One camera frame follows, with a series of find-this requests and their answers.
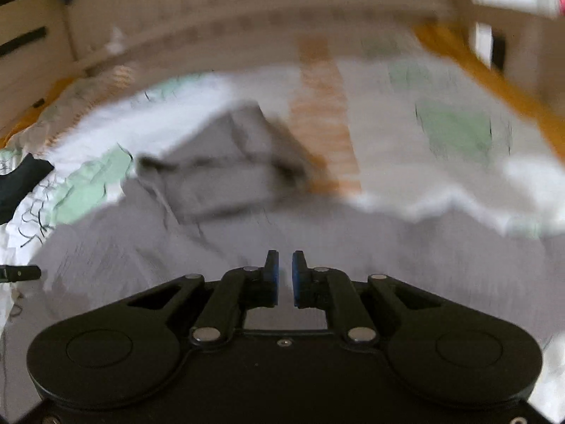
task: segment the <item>white bedding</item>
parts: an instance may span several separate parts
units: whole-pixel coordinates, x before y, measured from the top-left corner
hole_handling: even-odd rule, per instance
[[[299,140],[310,135],[309,149],[329,162],[331,178],[359,184],[361,190],[347,197],[359,208],[417,221],[455,206],[502,234],[538,237],[562,231],[565,169],[538,129],[456,65],[420,49],[406,49],[406,33],[395,36],[392,44],[375,35],[351,40],[364,59],[335,58],[307,65],[298,61],[302,57],[297,53],[294,63],[174,79],[98,107],[43,153],[55,172],[27,196],[0,231],[5,262],[28,263],[43,236],[49,235],[49,229],[26,218],[26,212],[47,201],[47,185],[62,182],[116,144],[133,155],[162,154],[211,115],[242,100],[255,100],[267,117],[288,121]],[[314,100],[316,84],[327,81],[334,81],[327,88],[333,98],[327,100],[337,100],[334,107],[346,107],[356,164],[346,173],[332,161],[342,154],[324,153],[314,135],[323,139],[327,131],[317,128],[323,107],[312,109],[311,119],[297,126],[297,107]],[[119,198],[119,187],[108,187],[108,192],[106,202]],[[4,285],[0,300],[0,318],[5,320],[10,287]],[[555,420],[565,416],[563,353],[563,340],[556,337],[532,398]]]

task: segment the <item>mattress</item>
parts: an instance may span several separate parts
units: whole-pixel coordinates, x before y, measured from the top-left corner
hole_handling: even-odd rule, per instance
[[[66,221],[63,205],[67,219],[84,213],[69,207],[65,184],[72,181],[80,193],[78,204],[116,202],[121,179],[135,176],[135,168],[118,164],[117,170],[113,156],[160,156],[214,114],[249,100],[309,151],[317,168],[311,188],[339,194],[358,209],[418,222],[455,208],[502,235],[534,239],[565,226],[565,169],[538,127],[457,64],[426,52],[408,29],[286,32],[276,50],[269,43],[242,46],[237,56],[251,67],[222,68],[225,54],[219,53],[219,68],[188,72],[184,55],[137,59],[119,70],[121,79],[124,71],[135,77],[133,86],[125,81],[118,87],[122,98],[84,112],[75,109],[85,97],[96,102],[94,90],[101,83],[107,90],[108,73],[75,84],[38,123],[12,137],[6,170],[17,165],[23,148],[55,171],[0,231],[6,263],[33,261],[57,221]],[[18,292],[4,284],[0,296],[5,322]],[[555,334],[532,396],[555,420],[565,415],[564,352]]]

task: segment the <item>gray sheet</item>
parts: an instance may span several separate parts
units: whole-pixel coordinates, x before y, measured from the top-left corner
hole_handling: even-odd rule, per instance
[[[55,321],[197,272],[208,280],[280,252],[282,296],[255,310],[255,328],[323,326],[292,308],[290,260],[353,279],[386,273],[514,322],[539,341],[565,329],[565,237],[501,237],[452,211],[417,224],[365,213],[303,191],[306,160],[258,107],[219,116],[161,161],[142,159],[125,198],[61,225],[35,258],[41,282],[22,286],[22,313],[7,326],[4,414],[37,402],[25,368],[33,337]]]

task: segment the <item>wooden bed frame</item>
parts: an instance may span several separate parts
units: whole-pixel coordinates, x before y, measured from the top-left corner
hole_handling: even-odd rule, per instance
[[[0,57],[0,134],[62,77],[121,63],[144,46],[167,49],[173,38],[197,45],[226,32],[249,35],[280,25],[286,14],[308,18],[315,11],[334,19],[358,13],[453,21],[468,27],[471,38],[478,22],[490,25],[507,41],[508,80],[557,107],[563,99],[565,21],[472,0],[74,0],[70,6],[15,0],[0,5],[0,44],[37,27],[46,27],[47,36]]]

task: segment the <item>gray fabric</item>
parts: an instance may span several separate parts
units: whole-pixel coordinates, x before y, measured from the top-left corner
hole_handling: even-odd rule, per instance
[[[255,328],[323,327],[292,308],[290,261],[353,279],[397,279],[514,322],[539,341],[565,329],[565,237],[501,237],[464,213],[417,224],[303,192],[306,159],[257,107],[226,113],[161,161],[141,161],[125,198],[61,225],[34,260],[41,282],[22,286],[23,311],[6,330],[10,420],[37,401],[25,368],[33,337],[55,321],[175,277],[219,279],[228,269],[281,259],[278,308],[248,314]]]

